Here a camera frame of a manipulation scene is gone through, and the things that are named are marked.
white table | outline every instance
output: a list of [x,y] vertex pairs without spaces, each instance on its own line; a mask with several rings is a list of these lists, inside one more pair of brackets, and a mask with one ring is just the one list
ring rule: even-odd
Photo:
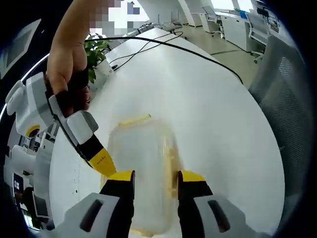
[[250,25],[241,16],[216,12],[221,17],[225,39],[246,52],[257,51],[258,43],[249,38]]
[[[164,34],[152,29],[140,37],[153,39]],[[213,59],[182,38],[170,43]],[[135,53],[144,44],[129,40],[108,53],[107,60]],[[238,206],[256,231],[272,234],[276,230],[284,202],[279,149],[258,104],[225,68],[159,46],[136,55],[116,71],[89,111],[99,124],[96,136],[105,147],[120,121],[145,114],[164,120],[175,134],[184,169],[203,175],[211,190]],[[53,149],[50,180],[56,225],[63,221],[67,209],[90,192],[100,191],[100,175],[75,153],[61,130]],[[173,233],[170,237],[181,237],[179,224],[169,233]]]

office floor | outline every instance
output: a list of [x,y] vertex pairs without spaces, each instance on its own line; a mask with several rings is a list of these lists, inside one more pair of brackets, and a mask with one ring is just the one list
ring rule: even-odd
[[213,54],[213,57],[220,63],[234,70],[241,77],[246,88],[249,88],[259,69],[261,60],[257,64],[254,63],[255,56],[251,56],[250,53],[243,51],[225,39],[221,39],[220,34],[215,34],[212,37],[202,27],[183,26],[179,31],[184,32],[183,36],[186,36],[189,42],[209,54]]

black cable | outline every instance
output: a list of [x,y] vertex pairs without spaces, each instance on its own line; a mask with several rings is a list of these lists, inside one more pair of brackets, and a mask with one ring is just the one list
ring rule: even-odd
[[90,42],[90,41],[104,41],[104,40],[129,40],[129,39],[134,39],[134,40],[142,40],[142,41],[150,41],[150,42],[154,42],[154,43],[158,43],[158,44],[162,44],[162,45],[165,45],[165,46],[170,46],[170,47],[174,47],[174,48],[177,48],[177,49],[180,49],[180,50],[183,50],[183,51],[186,51],[186,52],[189,52],[189,53],[192,53],[196,56],[199,56],[203,59],[206,59],[208,61],[211,61],[215,64],[218,64],[226,69],[228,69],[230,72],[232,72],[234,75],[236,75],[238,77],[238,79],[240,80],[240,82],[243,84],[240,76],[235,72],[233,71],[232,69],[230,69],[229,67],[213,60],[213,59],[210,59],[208,57],[205,57],[197,52],[194,52],[194,51],[191,51],[189,49],[186,49],[186,48],[183,48],[183,47],[180,47],[180,46],[177,46],[177,45],[173,45],[173,44],[170,44],[170,43],[166,43],[166,42],[161,42],[161,41],[156,41],[156,40],[152,40],[152,39],[147,39],[147,38],[143,38],[143,37],[130,37],[130,36],[127,36],[127,37],[108,37],[108,38],[99,38],[99,39],[91,39],[91,40],[86,40],[85,42]]
[[[182,31],[175,31],[175,33],[182,33],[181,35],[184,34],[184,32],[182,32]],[[168,33],[168,34],[166,34],[166,35],[156,37],[156,38],[154,38],[153,40],[156,40],[156,39],[161,38],[161,37],[164,37],[164,36],[172,35],[172,34],[173,34],[173,33]],[[144,47],[145,47],[147,44],[149,44],[149,43],[150,43],[150,41],[147,42],[137,53],[144,52],[144,51],[141,51],[141,50],[144,49]],[[109,64],[111,64],[112,62],[114,62],[114,61],[116,61],[116,60],[119,60],[119,59],[122,59],[122,58],[126,58],[126,57],[129,57],[129,56],[135,55],[135,54],[137,54],[137,53],[133,53],[133,54],[130,54],[130,55],[128,55],[128,56],[119,57],[119,58],[114,59],[113,61],[111,61]]]
[[215,56],[215,55],[220,55],[220,54],[230,53],[230,52],[237,52],[237,51],[242,51],[242,50],[220,51],[220,52],[212,53],[212,54],[210,54],[210,55],[211,55],[211,56]]
[[[174,37],[174,38],[172,38],[172,39],[169,39],[169,40],[167,40],[167,41],[171,41],[171,40],[173,40],[173,39],[176,39],[177,37],[180,37],[181,35],[183,35],[184,33],[183,32],[181,32],[181,34],[179,35],[179,36],[176,36],[176,37]],[[146,49],[146,50],[144,50],[144,51],[141,51],[142,49],[144,49],[144,47],[147,45],[147,44],[149,44],[150,43],[150,41],[149,42],[147,42],[142,48],[140,48],[139,49],[139,51],[137,52],[137,53],[134,53],[134,54],[131,54],[131,55],[129,55],[129,56],[131,56],[126,62],[124,62],[122,65],[120,65],[118,68],[115,68],[113,71],[117,71],[118,69],[120,69],[122,66],[124,66],[126,63],[128,63],[134,56],[136,56],[138,53],[141,53],[141,52],[144,52],[144,51],[147,51],[147,50],[150,50],[150,49],[153,49],[153,48],[155,48],[155,47],[157,47],[157,46],[159,46],[159,45],[161,45],[161,44],[158,44],[158,45],[156,45],[156,46],[153,46],[153,47],[151,47],[151,48],[148,48],[148,49]],[[129,56],[123,56],[123,57],[120,57],[120,58],[117,58],[117,59],[114,59],[113,61],[111,61],[111,62],[114,62],[115,60],[118,60],[118,59],[121,59],[121,58],[125,58],[125,57],[129,57]]]

gray mesh chair back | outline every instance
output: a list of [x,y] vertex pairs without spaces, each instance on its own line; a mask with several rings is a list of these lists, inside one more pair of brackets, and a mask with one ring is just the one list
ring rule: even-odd
[[260,15],[248,12],[246,12],[246,16],[250,24],[249,37],[266,45],[270,33],[264,18]]
[[315,121],[308,80],[297,50],[270,36],[249,91],[265,114],[281,153],[285,200],[280,225],[291,215],[301,197],[311,158]]

transparent plastic box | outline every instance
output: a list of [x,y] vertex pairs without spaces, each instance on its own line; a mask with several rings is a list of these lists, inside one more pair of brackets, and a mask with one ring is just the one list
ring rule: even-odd
[[157,119],[120,123],[109,136],[108,152],[117,171],[135,170],[131,231],[147,237],[164,234],[180,167],[173,133]]

